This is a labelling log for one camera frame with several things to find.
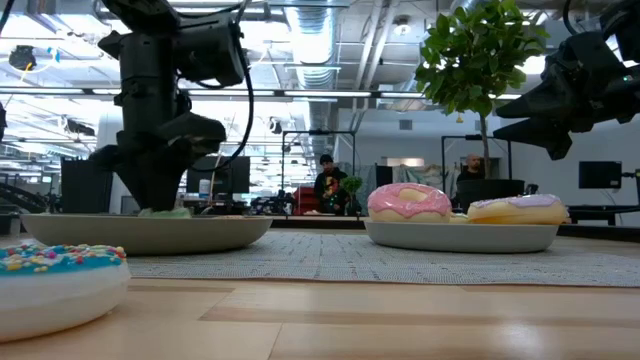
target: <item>pink frosted donut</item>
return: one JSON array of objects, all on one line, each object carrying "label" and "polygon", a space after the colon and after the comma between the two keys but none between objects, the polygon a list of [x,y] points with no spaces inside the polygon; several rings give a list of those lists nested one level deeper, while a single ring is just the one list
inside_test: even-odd
[{"label": "pink frosted donut", "polygon": [[381,186],[369,195],[369,216],[380,222],[449,222],[451,201],[427,185],[400,183]]}]

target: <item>metal frame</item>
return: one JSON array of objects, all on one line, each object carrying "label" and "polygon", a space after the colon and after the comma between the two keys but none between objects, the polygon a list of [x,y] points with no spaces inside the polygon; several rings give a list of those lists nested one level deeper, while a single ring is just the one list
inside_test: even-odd
[{"label": "metal frame", "polygon": [[351,166],[351,175],[356,174],[356,132],[355,131],[325,131],[325,130],[310,130],[310,131],[283,131],[282,132],[282,148],[280,149],[280,151],[282,151],[282,168],[281,168],[281,173],[280,173],[280,189],[284,190],[284,164],[285,164],[285,160],[284,160],[284,148],[286,146],[286,137],[289,134],[307,134],[307,135],[311,135],[311,136],[328,136],[328,135],[351,135],[351,139],[353,140],[353,147],[351,149],[351,157],[352,157],[352,166]]},{"label": "metal frame", "polygon": [[[446,194],[447,193],[447,186],[446,186],[446,158],[445,158],[445,141],[447,139],[464,139],[467,141],[482,141],[482,136],[481,135],[465,135],[465,136],[455,136],[455,135],[450,135],[450,136],[443,136],[440,138],[440,152],[442,153],[442,191]],[[487,136],[487,139],[496,139],[493,136]],[[507,161],[508,161],[508,167],[509,167],[509,180],[513,179],[513,169],[511,168],[511,141],[510,140],[503,140],[507,142]]]}]

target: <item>potted plant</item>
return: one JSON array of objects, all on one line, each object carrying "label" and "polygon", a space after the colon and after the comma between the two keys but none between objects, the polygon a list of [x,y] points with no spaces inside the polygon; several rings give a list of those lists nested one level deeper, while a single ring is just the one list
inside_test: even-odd
[{"label": "potted plant", "polygon": [[[440,14],[429,29],[421,50],[425,63],[416,70],[418,91],[446,114],[470,110],[480,117],[486,179],[458,183],[464,209],[472,201],[524,191],[523,181],[488,179],[487,116],[508,87],[517,89],[526,81],[517,66],[543,54],[541,38],[549,35],[535,26],[539,16],[524,16],[514,0],[490,0],[470,11],[459,7],[450,16]],[[531,26],[525,28],[525,21]]]},{"label": "potted plant", "polygon": [[356,199],[356,192],[362,186],[362,178],[359,176],[347,176],[342,179],[341,186],[344,191],[349,194],[349,204],[347,205],[347,215],[356,216],[359,210],[358,200]]}]

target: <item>donut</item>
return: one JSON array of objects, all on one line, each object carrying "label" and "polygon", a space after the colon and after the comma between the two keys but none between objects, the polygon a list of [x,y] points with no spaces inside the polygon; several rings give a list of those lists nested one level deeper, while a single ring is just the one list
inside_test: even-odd
[{"label": "donut", "polygon": [[96,319],[124,299],[130,277],[121,247],[0,249],[0,342]]},{"label": "donut", "polygon": [[451,217],[449,217],[449,223],[450,224],[468,224],[469,217],[465,214],[452,213]]},{"label": "donut", "polygon": [[381,186],[369,195],[369,216],[378,222],[446,223],[451,201],[427,185],[399,183]]},{"label": "donut", "polygon": [[477,224],[559,225],[567,209],[555,195],[527,195],[476,201],[468,211],[469,221]]}]

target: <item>plant stem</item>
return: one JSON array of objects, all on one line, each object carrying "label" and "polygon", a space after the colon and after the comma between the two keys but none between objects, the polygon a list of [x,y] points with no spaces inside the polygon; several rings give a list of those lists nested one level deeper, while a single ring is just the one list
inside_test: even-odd
[{"label": "plant stem", "polygon": [[484,150],[484,178],[489,179],[491,177],[491,161],[489,157],[489,140],[487,139],[487,119],[480,115],[480,134],[482,134],[482,148]]}]

